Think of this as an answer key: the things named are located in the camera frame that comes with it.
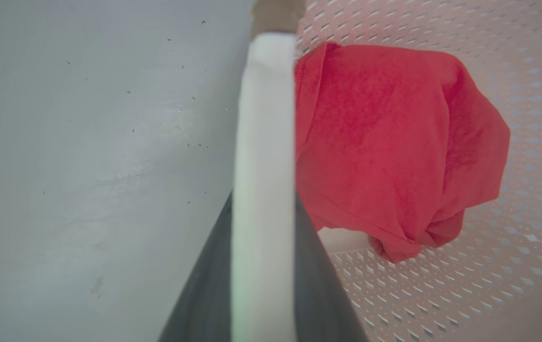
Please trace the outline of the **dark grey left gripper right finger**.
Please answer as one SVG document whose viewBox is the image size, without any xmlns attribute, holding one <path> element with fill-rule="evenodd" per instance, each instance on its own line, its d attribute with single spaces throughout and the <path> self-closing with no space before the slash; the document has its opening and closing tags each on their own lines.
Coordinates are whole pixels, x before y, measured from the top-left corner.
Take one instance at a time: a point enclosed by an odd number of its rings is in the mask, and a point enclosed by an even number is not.
<svg viewBox="0 0 542 342">
<path fill-rule="evenodd" d="M 299 194 L 295 202 L 295 320 L 299 342 L 368 337 Z"/>
</svg>

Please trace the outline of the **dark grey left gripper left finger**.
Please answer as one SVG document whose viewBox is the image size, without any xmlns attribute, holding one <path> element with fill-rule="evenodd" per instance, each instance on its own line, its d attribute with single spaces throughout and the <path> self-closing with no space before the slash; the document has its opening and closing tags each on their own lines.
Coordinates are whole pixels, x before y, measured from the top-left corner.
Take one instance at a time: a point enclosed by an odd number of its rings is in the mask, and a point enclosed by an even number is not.
<svg viewBox="0 0 542 342">
<path fill-rule="evenodd" d="M 158 338 L 160 342 L 231 340 L 231 223 L 232 196 L 228 195 Z"/>
</svg>

